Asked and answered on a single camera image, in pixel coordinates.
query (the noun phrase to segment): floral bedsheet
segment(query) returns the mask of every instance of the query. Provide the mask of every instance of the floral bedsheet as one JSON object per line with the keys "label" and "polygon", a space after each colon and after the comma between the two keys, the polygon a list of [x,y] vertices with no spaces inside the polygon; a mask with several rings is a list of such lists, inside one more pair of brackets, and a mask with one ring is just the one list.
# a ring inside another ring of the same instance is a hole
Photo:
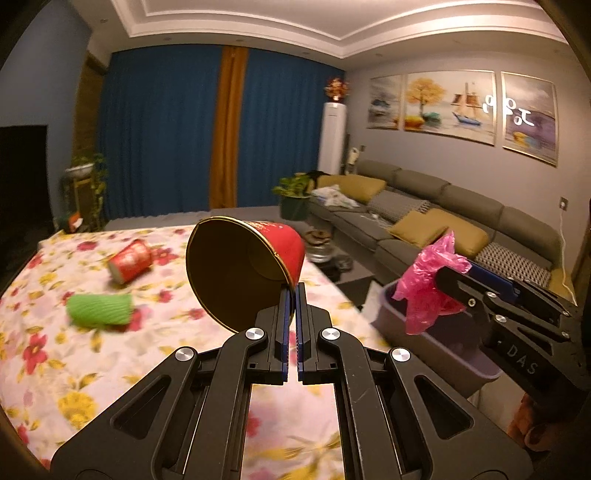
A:
{"label": "floral bedsheet", "polygon": [[[189,286],[184,255],[192,229],[58,233],[41,243],[0,299],[0,403],[46,467],[65,441],[173,350],[190,345],[203,352],[231,335],[201,308]],[[106,262],[136,238],[154,249],[154,266],[119,287]],[[308,302],[328,310],[334,325],[366,346],[388,348],[307,261],[301,281]],[[71,326],[65,304],[74,293],[131,293],[130,324],[111,330]],[[333,388],[297,381],[295,337],[292,322],[287,384],[253,387],[243,479],[343,478]]]}

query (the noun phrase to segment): power cord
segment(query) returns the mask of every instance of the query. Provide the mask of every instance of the power cord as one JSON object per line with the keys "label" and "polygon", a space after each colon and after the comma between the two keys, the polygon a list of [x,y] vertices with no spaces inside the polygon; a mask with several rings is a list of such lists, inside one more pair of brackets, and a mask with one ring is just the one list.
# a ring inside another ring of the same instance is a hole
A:
{"label": "power cord", "polygon": [[563,212],[564,212],[564,210],[561,208],[560,209],[560,238],[562,240],[562,242],[561,242],[562,243],[562,248],[561,248],[561,256],[562,256],[562,286],[569,291],[570,296],[573,299],[574,305],[578,307],[579,305],[577,304],[576,298],[574,298],[573,291],[566,284],[566,267],[564,266],[564,252],[566,250],[566,240],[564,239],[564,232],[563,232],[563,228],[562,228],[562,224],[563,224],[562,215],[563,215]]}

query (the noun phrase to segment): pink plastic bag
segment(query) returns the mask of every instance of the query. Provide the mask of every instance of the pink plastic bag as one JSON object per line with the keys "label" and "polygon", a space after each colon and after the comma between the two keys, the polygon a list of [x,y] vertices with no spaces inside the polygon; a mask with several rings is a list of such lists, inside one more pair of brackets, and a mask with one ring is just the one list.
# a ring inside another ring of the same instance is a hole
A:
{"label": "pink plastic bag", "polygon": [[427,245],[402,275],[396,286],[394,300],[407,299],[406,333],[418,335],[435,323],[440,315],[464,311],[465,306],[439,291],[435,286],[435,273],[441,267],[450,267],[467,273],[472,264],[454,253],[453,232]]}

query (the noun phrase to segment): silver screw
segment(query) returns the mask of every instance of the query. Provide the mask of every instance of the silver screw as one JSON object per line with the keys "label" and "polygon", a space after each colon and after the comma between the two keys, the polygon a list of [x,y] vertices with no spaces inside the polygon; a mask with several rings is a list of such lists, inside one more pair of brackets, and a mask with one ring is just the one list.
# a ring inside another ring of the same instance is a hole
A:
{"label": "silver screw", "polygon": [[410,352],[405,348],[395,348],[392,350],[392,358],[397,362],[405,362],[410,359]]}
{"label": "silver screw", "polygon": [[249,328],[246,331],[246,338],[249,340],[258,340],[259,338],[262,338],[263,335],[265,335],[265,332],[259,327]]}
{"label": "silver screw", "polygon": [[187,347],[183,347],[183,348],[179,348],[175,352],[174,357],[179,362],[186,362],[187,360],[191,360],[193,358],[193,355],[195,355],[193,353],[193,350],[191,350],[190,348],[187,348]]}
{"label": "silver screw", "polygon": [[325,328],[322,330],[322,337],[327,340],[336,340],[340,337],[340,332],[336,328]]}

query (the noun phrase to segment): green object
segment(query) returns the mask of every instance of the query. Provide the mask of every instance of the green object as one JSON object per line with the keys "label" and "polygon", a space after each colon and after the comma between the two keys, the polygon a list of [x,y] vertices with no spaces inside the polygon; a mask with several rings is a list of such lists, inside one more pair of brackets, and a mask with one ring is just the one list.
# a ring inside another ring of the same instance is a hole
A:
{"label": "green object", "polygon": [[307,193],[309,185],[310,177],[304,173],[297,173],[293,177],[279,180],[279,185],[273,187],[272,192],[284,197],[308,198],[310,197]]}
{"label": "green object", "polygon": [[308,218],[309,197],[281,197],[279,211],[281,218],[292,222],[302,222]]}
{"label": "green object", "polygon": [[72,323],[80,327],[127,325],[133,305],[130,294],[72,295],[66,306]]}

